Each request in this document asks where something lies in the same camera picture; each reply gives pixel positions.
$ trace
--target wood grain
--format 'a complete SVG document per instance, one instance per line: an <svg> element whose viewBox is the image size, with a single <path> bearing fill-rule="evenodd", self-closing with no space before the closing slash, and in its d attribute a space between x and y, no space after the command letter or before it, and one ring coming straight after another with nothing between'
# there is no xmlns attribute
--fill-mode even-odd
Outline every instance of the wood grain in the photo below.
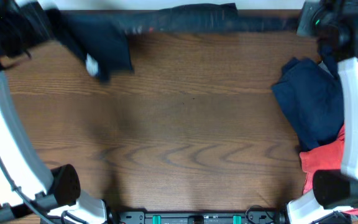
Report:
<svg viewBox="0 0 358 224"><path fill-rule="evenodd" d="M154 34L130 43L135 72L104 85L56 43L7 73L49 167L73 164L81 187L117 208L246 210L301 195L297 138L270 87L292 57L318 59L313 39Z"/></svg>

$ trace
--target pile of clothes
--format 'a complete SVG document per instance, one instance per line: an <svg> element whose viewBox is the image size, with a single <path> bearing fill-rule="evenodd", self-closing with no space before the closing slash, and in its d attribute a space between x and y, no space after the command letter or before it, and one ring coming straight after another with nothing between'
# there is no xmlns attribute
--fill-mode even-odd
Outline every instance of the pile of clothes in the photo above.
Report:
<svg viewBox="0 0 358 224"><path fill-rule="evenodd" d="M293 58L272 87L298 135L302 169L306 172L304 194L313 188L314 173L340 169L344 154L344 100L337 63L329 47L321 47L320 55L323 62L319 65L310 59ZM345 213L358 218L358 209Z"/></svg>

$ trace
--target red fabric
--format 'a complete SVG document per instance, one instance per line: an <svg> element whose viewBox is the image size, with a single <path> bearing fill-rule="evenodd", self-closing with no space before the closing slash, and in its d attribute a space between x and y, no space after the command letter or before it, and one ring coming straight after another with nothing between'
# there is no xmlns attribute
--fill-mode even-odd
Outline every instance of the red fabric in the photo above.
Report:
<svg viewBox="0 0 358 224"><path fill-rule="evenodd" d="M345 127L343 126L338 138L331 144L313 149L310 152L301 152L302 170L306 172L303 193L313 188L313 175L317 170L340 169L345 145ZM346 213L358 215L358 209L349 210Z"/></svg>

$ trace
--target wooden table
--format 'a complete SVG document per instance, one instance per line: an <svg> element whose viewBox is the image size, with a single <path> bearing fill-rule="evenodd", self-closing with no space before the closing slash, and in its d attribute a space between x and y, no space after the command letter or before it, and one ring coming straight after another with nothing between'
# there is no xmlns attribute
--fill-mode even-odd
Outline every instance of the wooden table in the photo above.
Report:
<svg viewBox="0 0 358 224"><path fill-rule="evenodd" d="M104 85L57 43L7 73L50 168L74 165L82 189L116 208L246 210L301 195L297 138L270 87L292 57L318 59L313 39L154 34L130 43L135 72Z"/></svg>

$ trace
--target green indicator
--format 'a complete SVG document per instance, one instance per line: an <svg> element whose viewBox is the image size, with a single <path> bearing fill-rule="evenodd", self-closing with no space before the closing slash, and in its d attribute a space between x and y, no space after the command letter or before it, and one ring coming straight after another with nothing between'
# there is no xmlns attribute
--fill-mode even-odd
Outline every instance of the green indicator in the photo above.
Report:
<svg viewBox="0 0 358 224"><path fill-rule="evenodd" d="M153 224L161 224L161 216L154 215L153 216Z"/></svg>
<svg viewBox="0 0 358 224"><path fill-rule="evenodd" d="M233 224L241 224L241 216L234 215L233 216Z"/></svg>

